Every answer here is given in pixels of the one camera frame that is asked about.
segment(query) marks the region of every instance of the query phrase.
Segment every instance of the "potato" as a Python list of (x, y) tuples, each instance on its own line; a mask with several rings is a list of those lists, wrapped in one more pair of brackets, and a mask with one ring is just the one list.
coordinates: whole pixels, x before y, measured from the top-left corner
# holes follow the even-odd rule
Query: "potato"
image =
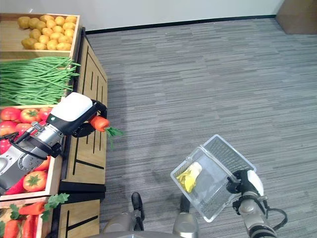
[(29, 28), (30, 18), (28, 16), (21, 16), (18, 18), (18, 25), (23, 29)]
[(66, 29), (75, 30), (75, 23), (73, 23), (73, 22), (66, 22), (66, 23), (64, 23), (64, 25), (63, 25), (63, 29), (64, 29), (64, 30), (66, 30)]
[(37, 24), (39, 21), (40, 21), (40, 20), (39, 20), (38, 18), (36, 18), (36, 17), (31, 18), (31, 19), (29, 20), (29, 27), (30, 27), (31, 29), (36, 28), (36, 24)]
[(58, 40), (59, 37), (63, 36), (63, 34), (61, 34), (60, 32), (54, 32), (51, 34), (50, 39), (51, 40)]
[(53, 33), (53, 30), (51, 28), (45, 27), (42, 29), (42, 33), (43, 35), (50, 36)]
[(74, 36), (74, 30), (73, 29), (66, 29), (64, 35), (73, 37)]
[(50, 38), (48, 36), (46, 36), (46, 35), (42, 35), (42, 36), (39, 37), (39, 42), (43, 43), (45, 45), (48, 43), (49, 40), (50, 40)]
[(73, 38), (71, 38), (70, 36), (61, 36), (58, 39), (59, 43), (70, 43), (73, 41)]
[(50, 16), (50, 15), (43, 15), (40, 17), (40, 20), (43, 22), (47, 22), (48, 20), (53, 20), (54, 21), (54, 17)]
[(36, 29), (39, 29), (40, 31), (46, 27), (46, 23), (43, 21), (38, 21), (38, 23), (36, 23)]
[(61, 26), (55, 26), (53, 27), (54, 32), (60, 32), (61, 34), (64, 34), (64, 29)]
[(46, 45), (41, 43), (41, 42), (37, 42), (34, 44), (34, 49), (35, 50), (46, 50)]
[(48, 50), (55, 51), (57, 45), (58, 45), (57, 40), (50, 40), (47, 44), (47, 48)]
[(32, 50), (34, 49), (33, 45), (37, 43), (37, 40), (33, 38), (25, 38), (21, 41), (21, 43), (26, 50)]
[(30, 34), (30, 38), (33, 38), (35, 40), (39, 40), (39, 37), (41, 36), (41, 32), (39, 29), (33, 29)]
[(56, 23), (57, 26), (63, 26), (64, 23), (65, 23), (64, 17), (62, 17), (62, 16), (57, 16), (57, 17), (55, 18), (55, 23)]
[(56, 46), (56, 49), (58, 51), (69, 51), (71, 48), (71, 44), (69, 43), (59, 43), (57, 46)]
[(56, 26), (56, 23), (55, 23), (55, 21), (53, 21), (53, 20), (48, 20), (48, 21), (46, 22), (46, 26), (49, 27), (49, 28), (53, 28), (53, 27)]
[(65, 22), (72, 22), (76, 24), (77, 17), (76, 16), (67, 16)]

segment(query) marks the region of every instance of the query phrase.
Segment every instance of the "white wall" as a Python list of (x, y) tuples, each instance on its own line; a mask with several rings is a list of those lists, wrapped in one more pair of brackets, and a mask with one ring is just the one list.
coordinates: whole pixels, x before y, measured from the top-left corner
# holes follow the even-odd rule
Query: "white wall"
[(87, 30), (276, 14), (283, 0), (0, 0), (0, 12), (82, 16)]

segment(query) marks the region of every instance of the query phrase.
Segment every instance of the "yellow object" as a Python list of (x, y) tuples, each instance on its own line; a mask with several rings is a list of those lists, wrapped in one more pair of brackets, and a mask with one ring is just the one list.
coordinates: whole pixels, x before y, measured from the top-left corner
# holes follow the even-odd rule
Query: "yellow object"
[(51, 28), (45, 27), (42, 29), (42, 33), (43, 35), (51, 36), (51, 34), (53, 33), (53, 30)]
[(183, 173), (177, 176), (177, 180), (185, 191), (191, 193), (196, 186), (196, 178), (201, 171), (202, 166), (198, 162), (194, 162)]
[(59, 43), (70, 43), (73, 41), (73, 38), (71, 38), (70, 36), (61, 36), (58, 39)]
[(35, 50), (46, 50), (46, 45), (41, 43), (41, 42), (37, 42), (34, 44), (34, 49)]
[(51, 40), (58, 40), (59, 37), (63, 36), (63, 34), (61, 34), (60, 32), (54, 32), (51, 34), (50, 39)]
[(72, 29), (72, 30), (75, 30), (75, 23), (73, 22), (66, 22), (64, 23), (63, 25), (63, 29), (66, 30), (66, 29)]
[(47, 48), (48, 48), (48, 50), (55, 51), (57, 45), (58, 45), (57, 40), (50, 40), (50, 41), (47, 43)]
[(50, 40), (50, 38), (48, 36), (46, 36), (46, 35), (42, 35), (42, 36), (39, 37), (39, 42), (43, 43), (45, 45), (48, 43), (49, 40)]
[(64, 29), (61, 26), (55, 26), (53, 27), (54, 32), (60, 32), (61, 34), (64, 34)]
[(57, 26), (63, 26), (63, 24), (65, 23), (65, 19), (62, 16), (57, 16), (55, 18), (55, 23)]
[(49, 28), (53, 28), (56, 26), (56, 23), (54, 20), (48, 20), (48, 21), (46, 21), (46, 26)]
[(41, 36), (41, 32), (39, 29), (33, 29), (30, 34), (30, 38), (33, 38), (35, 40), (39, 40), (39, 37)]
[(25, 38), (21, 41), (21, 44), (26, 50), (33, 50), (34, 49), (33, 45), (35, 43), (37, 43), (37, 40), (33, 38)]
[(39, 29), (40, 31), (46, 27), (46, 23), (43, 21), (38, 21), (38, 23), (36, 23), (36, 29)]
[(76, 16), (67, 16), (65, 19), (65, 22), (72, 22), (74, 24), (76, 24), (77, 21), (77, 17)]
[(29, 28), (29, 20), (30, 18), (28, 16), (21, 16), (18, 18), (18, 25), (19, 27), (23, 29)]
[(69, 51), (71, 48), (71, 44), (69, 43), (59, 43), (57, 46), (56, 46), (56, 49), (58, 51)]
[(43, 15), (43, 16), (40, 16), (40, 20), (43, 21), (43, 22), (47, 22), (48, 20), (53, 20), (54, 21), (54, 17), (50, 16), (50, 15)]
[(66, 29), (64, 35), (73, 37), (74, 36), (74, 30), (73, 29)]
[(38, 18), (36, 18), (36, 17), (31, 18), (31, 19), (29, 20), (29, 27), (30, 27), (31, 29), (36, 28), (36, 24), (37, 24), (39, 21), (40, 21), (40, 20), (39, 20)]

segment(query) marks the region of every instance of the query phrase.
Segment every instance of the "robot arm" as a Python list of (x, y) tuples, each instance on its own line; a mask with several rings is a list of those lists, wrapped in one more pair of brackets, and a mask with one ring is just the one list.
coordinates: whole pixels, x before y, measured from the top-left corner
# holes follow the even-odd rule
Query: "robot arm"
[(106, 118), (107, 108), (98, 101), (71, 93), (52, 109), (45, 125), (32, 124), (20, 138), (9, 139), (12, 146), (0, 155), (0, 187), (9, 189), (21, 177), (39, 166), (47, 155), (56, 157), (65, 135), (87, 136), (95, 129), (84, 123), (100, 112)]
[[(287, 223), (287, 215), (283, 210), (271, 209), (264, 197), (264, 189), (260, 178), (254, 171), (240, 170), (234, 173), (239, 183), (229, 179), (227, 189), (231, 193), (241, 193), (239, 200), (233, 202), (233, 208), (241, 215), (250, 238), (276, 238), (275, 231)], [(284, 220), (272, 227), (267, 220), (270, 210), (280, 212)]]

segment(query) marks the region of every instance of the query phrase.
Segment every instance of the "mesh basket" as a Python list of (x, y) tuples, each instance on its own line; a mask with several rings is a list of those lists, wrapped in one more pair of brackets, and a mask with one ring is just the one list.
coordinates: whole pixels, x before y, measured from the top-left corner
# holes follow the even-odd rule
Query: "mesh basket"
[[(193, 191), (188, 193), (176, 177), (193, 162), (198, 162), (202, 171), (196, 179)], [(234, 198), (235, 195), (227, 191), (226, 185), (228, 177), (236, 180), (233, 173), (237, 170), (255, 171), (256, 168), (223, 138), (214, 135), (197, 147), (170, 175), (203, 218), (211, 222)]]

